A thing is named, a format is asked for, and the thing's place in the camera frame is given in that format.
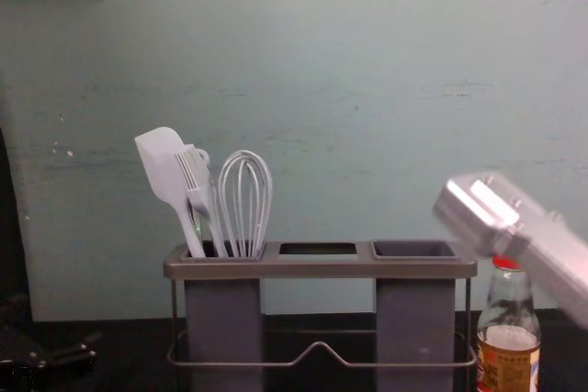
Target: white whisk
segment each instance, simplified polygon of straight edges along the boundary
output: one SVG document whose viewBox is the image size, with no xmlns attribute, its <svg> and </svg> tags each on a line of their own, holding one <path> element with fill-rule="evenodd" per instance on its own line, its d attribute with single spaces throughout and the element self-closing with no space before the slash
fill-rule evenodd
<svg viewBox="0 0 588 392">
<path fill-rule="evenodd" d="M 220 211 L 233 257 L 258 257 L 264 245 L 273 195 L 272 174 L 266 162 L 252 151 L 236 151 L 220 169 L 218 188 Z M 248 207 L 245 207 L 243 195 L 247 192 Z"/>
</svg>

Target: red bottle cap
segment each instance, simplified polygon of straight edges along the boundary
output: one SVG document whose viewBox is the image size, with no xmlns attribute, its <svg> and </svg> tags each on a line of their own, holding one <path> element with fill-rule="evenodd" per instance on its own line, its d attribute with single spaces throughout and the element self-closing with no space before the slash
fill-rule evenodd
<svg viewBox="0 0 588 392">
<path fill-rule="evenodd" d="M 519 262 L 506 256 L 494 256 L 492 263 L 498 268 L 506 268 L 507 270 L 520 270 L 522 268 Z"/>
</svg>

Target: light blue wall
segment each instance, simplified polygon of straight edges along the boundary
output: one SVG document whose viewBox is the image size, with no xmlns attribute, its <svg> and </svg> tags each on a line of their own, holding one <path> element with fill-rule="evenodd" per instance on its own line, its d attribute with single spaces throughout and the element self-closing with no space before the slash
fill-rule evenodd
<svg viewBox="0 0 588 392">
<path fill-rule="evenodd" d="M 168 314 L 182 233 L 132 141 L 160 125 L 266 158 L 270 239 L 445 237 L 440 185 L 498 168 L 588 237 L 587 29 L 588 0 L 0 0 L 35 318 Z M 369 282 L 266 309 L 370 310 Z"/>
</svg>

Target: glass bottle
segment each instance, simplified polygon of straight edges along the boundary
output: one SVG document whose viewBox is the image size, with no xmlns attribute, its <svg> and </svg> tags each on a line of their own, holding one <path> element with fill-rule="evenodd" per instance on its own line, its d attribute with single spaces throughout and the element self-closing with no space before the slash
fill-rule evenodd
<svg viewBox="0 0 588 392">
<path fill-rule="evenodd" d="M 541 333 L 528 275 L 498 256 L 478 321 L 478 392 L 537 392 Z"/>
</svg>

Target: utensil holder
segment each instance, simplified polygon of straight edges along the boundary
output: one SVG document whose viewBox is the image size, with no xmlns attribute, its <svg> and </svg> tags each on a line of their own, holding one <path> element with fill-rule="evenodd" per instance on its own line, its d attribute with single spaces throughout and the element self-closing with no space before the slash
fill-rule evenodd
<svg viewBox="0 0 588 392">
<path fill-rule="evenodd" d="M 193 392 L 263 392 L 264 369 L 294 367 L 323 348 L 345 368 L 374 369 L 378 392 L 450 392 L 453 369 L 476 363 L 469 341 L 470 279 L 477 263 L 457 250 L 442 241 L 269 242 L 259 259 L 193 259 L 179 246 L 164 262 L 164 276 L 172 283 L 175 339 L 168 361 L 193 370 Z M 288 259 L 280 259 L 284 254 Z M 307 254 L 327 258 L 308 260 Z M 264 278 L 375 279 L 376 362 L 348 362 L 326 342 L 313 342 L 288 362 L 267 361 L 259 291 Z M 461 278 L 466 279 L 468 360 L 453 362 L 455 281 Z M 177 281 L 186 290 L 189 361 L 178 358 L 184 333 L 177 331 Z"/>
</svg>

